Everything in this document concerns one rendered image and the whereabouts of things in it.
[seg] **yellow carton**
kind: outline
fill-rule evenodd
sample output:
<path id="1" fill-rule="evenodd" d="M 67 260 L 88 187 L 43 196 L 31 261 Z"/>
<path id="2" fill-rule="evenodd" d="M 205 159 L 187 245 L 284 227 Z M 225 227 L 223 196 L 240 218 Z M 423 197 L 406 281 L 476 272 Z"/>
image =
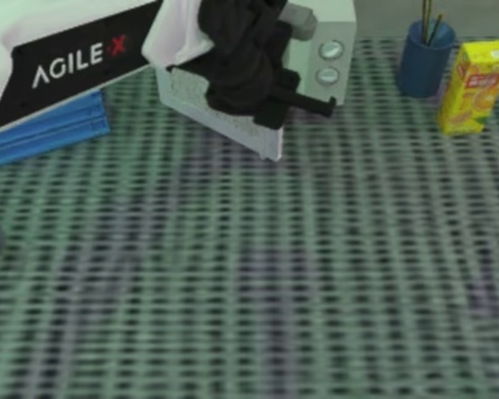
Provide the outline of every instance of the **yellow carton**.
<path id="1" fill-rule="evenodd" d="M 499 40 L 464 43 L 438 114 L 442 132 L 482 131 L 498 95 Z"/>

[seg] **blue plastic object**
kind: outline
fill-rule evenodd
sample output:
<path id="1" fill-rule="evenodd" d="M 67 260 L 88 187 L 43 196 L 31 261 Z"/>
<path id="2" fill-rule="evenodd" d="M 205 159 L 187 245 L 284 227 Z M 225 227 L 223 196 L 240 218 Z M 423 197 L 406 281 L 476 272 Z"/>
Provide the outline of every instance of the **blue plastic object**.
<path id="1" fill-rule="evenodd" d="M 431 21 L 428 36 L 435 22 Z M 405 96 L 428 98 L 437 94 L 451 50 L 457 40 L 455 31 L 444 22 L 440 23 L 430 46 L 422 43 L 422 22 L 416 21 L 408 29 L 407 42 L 397 75 L 400 92 Z"/>
<path id="2" fill-rule="evenodd" d="M 101 93 L 0 133 L 0 166 L 109 133 Z"/>

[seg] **yellow juice box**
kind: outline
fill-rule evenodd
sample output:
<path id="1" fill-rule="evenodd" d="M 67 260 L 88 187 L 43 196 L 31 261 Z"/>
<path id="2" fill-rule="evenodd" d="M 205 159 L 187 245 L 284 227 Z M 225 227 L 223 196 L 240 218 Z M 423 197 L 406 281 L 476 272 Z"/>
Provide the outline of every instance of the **yellow juice box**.
<path id="1" fill-rule="evenodd" d="M 499 95 L 499 40 L 462 44 L 438 113 L 446 135 L 484 129 Z"/>

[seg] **blue cup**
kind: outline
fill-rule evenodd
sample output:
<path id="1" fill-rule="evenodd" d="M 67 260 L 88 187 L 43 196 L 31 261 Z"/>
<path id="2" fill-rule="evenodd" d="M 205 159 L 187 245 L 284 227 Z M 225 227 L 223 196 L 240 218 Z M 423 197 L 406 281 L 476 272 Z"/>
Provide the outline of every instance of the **blue cup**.
<path id="1" fill-rule="evenodd" d="M 436 23 L 429 23 L 428 35 Z M 397 83 L 405 96 L 428 98 L 437 94 L 451 50 L 457 40 L 455 31 L 440 22 L 431 44 L 422 43 L 422 21 L 413 23 L 408 29 L 407 42 L 398 70 Z"/>

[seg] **red x logo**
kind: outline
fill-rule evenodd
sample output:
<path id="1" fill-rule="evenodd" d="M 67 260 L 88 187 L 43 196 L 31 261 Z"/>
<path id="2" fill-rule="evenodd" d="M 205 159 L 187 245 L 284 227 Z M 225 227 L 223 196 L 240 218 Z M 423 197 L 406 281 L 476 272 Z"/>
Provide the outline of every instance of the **red x logo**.
<path id="1" fill-rule="evenodd" d="M 126 52 L 126 47 L 124 41 L 126 40 L 126 35 L 120 35 L 119 37 L 113 37 L 112 43 L 107 46 L 107 52 L 109 52 L 113 57 L 118 54 L 123 54 Z"/>

